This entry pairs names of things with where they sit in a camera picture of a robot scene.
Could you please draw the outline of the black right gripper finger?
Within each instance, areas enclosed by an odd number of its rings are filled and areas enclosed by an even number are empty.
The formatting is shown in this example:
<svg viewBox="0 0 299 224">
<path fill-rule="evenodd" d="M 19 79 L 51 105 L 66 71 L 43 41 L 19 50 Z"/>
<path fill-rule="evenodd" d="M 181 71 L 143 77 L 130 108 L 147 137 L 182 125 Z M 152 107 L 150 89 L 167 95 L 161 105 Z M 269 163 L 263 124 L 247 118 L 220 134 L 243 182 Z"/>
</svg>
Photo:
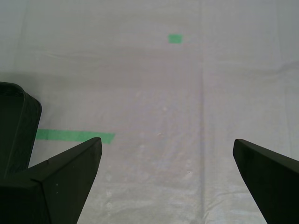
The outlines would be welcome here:
<svg viewBox="0 0 299 224">
<path fill-rule="evenodd" d="M 299 222 L 299 162 L 246 140 L 236 139 L 233 157 L 269 224 Z"/>
<path fill-rule="evenodd" d="M 75 224 L 102 155 L 91 138 L 0 182 L 2 224 Z"/>
</svg>

